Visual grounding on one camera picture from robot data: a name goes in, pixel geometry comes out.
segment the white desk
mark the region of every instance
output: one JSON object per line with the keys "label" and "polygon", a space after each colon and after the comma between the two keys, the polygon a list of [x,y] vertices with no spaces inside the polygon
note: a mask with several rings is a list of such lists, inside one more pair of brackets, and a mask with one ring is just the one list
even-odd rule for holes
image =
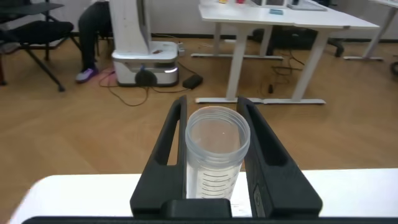
{"label": "white desk", "polygon": [[[323,200],[321,217],[398,217],[398,169],[306,170]],[[131,217],[129,200],[140,174],[55,175],[38,181],[9,224],[35,216]],[[234,217],[250,217],[246,173],[231,199]]]}
{"label": "white desk", "polygon": [[378,4],[382,4],[385,6],[389,6],[389,10],[387,13],[384,22],[381,25],[381,28],[378,30],[376,35],[373,37],[371,43],[369,44],[368,48],[366,49],[365,53],[361,57],[357,56],[345,56],[345,60],[378,60],[383,61],[382,57],[372,57],[374,49],[376,48],[377,44],[380,41],[381,36],[386,32],[387,28],[390,26],[394,16],[397,14],[398,10],[398,1],[390,1],[390,0],[370,0],[372,2],[376,2]]}
{"label": "white desk", "polygon": [[[377,29],[378,26],[354,16],[327,8],[327,12],[295,11],[283,9],[284,15],[269,14],[268,8],[252,7],[248,4],[219,4],[216,0],[209,0],[199,5],[201,17],[204,21],[229,24],[237,27],[236,46],[233,54],[231,71],[229,74],[226,98],[197,98],[197,103],[235,103],[241,73],[246,39],[250,31],[256,28],[266,28],[261,52],[267,49],[273,25],[305,27],[318,31],[309,59],[303,69],[300,80],[291,99],[259,99],[250,98],[254,103],[264,104],[324,104],[321,99],[303,99],[303,95],[312,78],[317,63],[322,56],[330,32],[339,29]],[[215,47],[218,49],[219,30],[216,31]]]}

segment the white robot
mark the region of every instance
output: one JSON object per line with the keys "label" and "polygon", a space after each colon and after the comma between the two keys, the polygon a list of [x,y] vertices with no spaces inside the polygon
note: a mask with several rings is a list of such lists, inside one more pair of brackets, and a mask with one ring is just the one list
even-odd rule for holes
{"label": "white robot", "polygon": [[110,0],[120,86],[173,86],[178,83],[178,45],[152,41],[147,0]]}

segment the wooden floor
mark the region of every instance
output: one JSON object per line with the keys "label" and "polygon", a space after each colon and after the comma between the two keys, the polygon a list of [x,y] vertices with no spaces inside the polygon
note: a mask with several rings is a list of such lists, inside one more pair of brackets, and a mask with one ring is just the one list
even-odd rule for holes
{"label": "wooden floor", "polygon": [[[0,87],[0,222],[5,222],[29,187],[57,174],[122,174],[142,172],[172,102],[188,96],[188,113],[206,105],[195,97],[223,97],[230,59],[190,58],[211,52],[211,40],[183,39],[187,55],[181,63],[204,77],[186,93],[156,93],[139,107],[127,107],[100,88],[98,80],[76,85],[80,55],[71,42],[51,51],[50,69],[67,91],[54,83],[25,52],[3,57],[9,85]],[[106,43],[99,64],[111,65]],[[345,55],[359,55],[366,44],[345,44]],[[223,44],[223,51],[233,46]],[[256,54],[258,44],[248,43]],[[381,44],[385,62],[347,62],[334,58],[328,46],[305,94],[324,99],[323,106],[259,105],[258,108],[301,169],[398,167],[398,82],[389,72],[397,44]],[[276,54],[287,54],[277,51]],[[305,61],[308,51],[294,51]],[[279,62],[245,60],[239,94],[247,97],[289,97],[299,77],[280,78],[275,93],[267,93]],[[182,69],[181,80],[189,77]],[[171,88],[179,90],[181,86]],[[129,103],[144,99],[139,88],[114,89]]]}

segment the black pants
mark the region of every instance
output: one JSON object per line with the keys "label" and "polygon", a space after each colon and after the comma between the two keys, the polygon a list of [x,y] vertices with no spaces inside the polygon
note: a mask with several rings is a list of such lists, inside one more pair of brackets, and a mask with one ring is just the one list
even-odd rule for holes
{"label": "black pants", "polygon": [[112,31],[108,2],[96,2],[80,16],[79,33],[83,70],[95,67],[95,40],[100,34]]}

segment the clear plastic container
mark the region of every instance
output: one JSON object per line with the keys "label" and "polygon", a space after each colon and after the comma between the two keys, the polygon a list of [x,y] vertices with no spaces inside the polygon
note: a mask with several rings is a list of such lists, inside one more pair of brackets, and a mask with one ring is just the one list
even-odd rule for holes
{"label": "clear plastic container", "polygon": [[248,122],[229,108],[202,108],[189,118],[185,141],[187,197],[230,199],[250,145]]}

